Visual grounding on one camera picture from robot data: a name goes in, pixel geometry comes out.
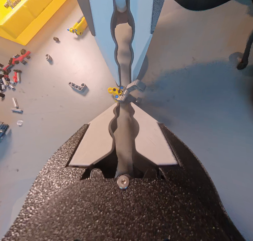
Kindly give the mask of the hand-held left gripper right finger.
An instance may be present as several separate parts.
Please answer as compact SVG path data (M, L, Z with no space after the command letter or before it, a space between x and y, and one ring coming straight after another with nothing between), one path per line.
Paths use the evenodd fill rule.
M156 119L131 103L133 119L137 122L135 149L137 153L157 166L174 166L178 161L172 152Z

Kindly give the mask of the yellow toy brick cylinder assembly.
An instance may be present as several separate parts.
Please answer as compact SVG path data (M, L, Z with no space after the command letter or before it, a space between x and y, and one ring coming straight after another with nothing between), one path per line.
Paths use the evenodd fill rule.
M67 30L71 33L75 33L76 35L82 35L85 29L87 28L87 21L84 16L82 16L71 28L67 28Z

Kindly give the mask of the grey yellow toy brick assembly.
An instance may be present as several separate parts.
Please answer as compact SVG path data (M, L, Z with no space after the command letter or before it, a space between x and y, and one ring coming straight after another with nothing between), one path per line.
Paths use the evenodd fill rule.
M133 102L135 104L138 104L141 102L141 98L133 97L131 95L131 92L135 90L143 92L145 88L146 88L146 85L142 81L137 79L133 81L132 83L128 84L126 87L125 86L120 86L119 88L110 87L108 88L108 93L113 95L115 102L118 102L118 103Z

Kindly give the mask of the grey desk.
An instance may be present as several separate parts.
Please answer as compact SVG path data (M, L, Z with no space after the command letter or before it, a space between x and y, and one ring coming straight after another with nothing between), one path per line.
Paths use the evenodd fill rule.
M26 47L1 38L4 65L22 48L31 51L26 65L15 66L21 83L1 100L1 121L10 126L1 141L1 238L47 160L114 103L107 92L114 79L89 29L82 36L67 31L81 15L77 0L67 0ZM252 240L252 52L245 69L236 65L251 30L251 0L204 12L165 0L141 72L147 89L140 103L203 163L246 240ZM87 88L78 92L69 82ZM23 113L10 110L12 97Z

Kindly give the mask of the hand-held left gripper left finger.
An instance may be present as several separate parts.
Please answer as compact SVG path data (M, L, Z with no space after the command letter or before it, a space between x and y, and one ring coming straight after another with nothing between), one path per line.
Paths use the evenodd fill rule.
M120 104L115 103L88 124L68 162L69 167L89 167L113 152L119 111Z

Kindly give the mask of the grey angled toy brick beam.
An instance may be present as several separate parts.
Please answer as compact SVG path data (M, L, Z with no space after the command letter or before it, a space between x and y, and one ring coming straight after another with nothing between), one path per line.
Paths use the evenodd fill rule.
M86 84L82 83L80 85L77 85L73 82L69 82L68 84L72 89L74 89L75 91L78 91L78 92L84 92L85 89L87 88Z

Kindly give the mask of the pile of black red pins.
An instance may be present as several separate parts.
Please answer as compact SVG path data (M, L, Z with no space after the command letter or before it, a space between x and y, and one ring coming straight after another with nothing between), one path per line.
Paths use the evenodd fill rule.
M14 69L15 65L27 63L27 59L30 59L30 51L21 49L20 54L16 54L10 58L8 64L5 66L0 64L0 84L1 91L6 91L7 88L15 90L15 85L21 82L20 69Z

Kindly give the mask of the yellow plastic parts bin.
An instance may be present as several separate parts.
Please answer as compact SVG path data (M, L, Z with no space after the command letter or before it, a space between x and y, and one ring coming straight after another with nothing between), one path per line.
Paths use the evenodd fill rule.
M66 0L22 0L13 9L0 0L0 36L26 45Z

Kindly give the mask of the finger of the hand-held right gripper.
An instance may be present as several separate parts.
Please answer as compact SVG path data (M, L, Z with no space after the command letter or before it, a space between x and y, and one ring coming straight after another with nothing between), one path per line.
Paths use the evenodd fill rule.
M116 1L89 0L95 40L117 86L121 86L121 71L117 59L118 43L115 37Z
M135 81L141 70L152 34L151 23L154 0L128 0L128 12L132 27L130 41L131 81Z

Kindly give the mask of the tracked toy brick vehicle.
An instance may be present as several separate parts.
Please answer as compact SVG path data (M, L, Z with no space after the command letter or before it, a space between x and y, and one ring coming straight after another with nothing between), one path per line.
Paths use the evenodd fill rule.
M0 140L2 140L7 134L9 125L0 121Z

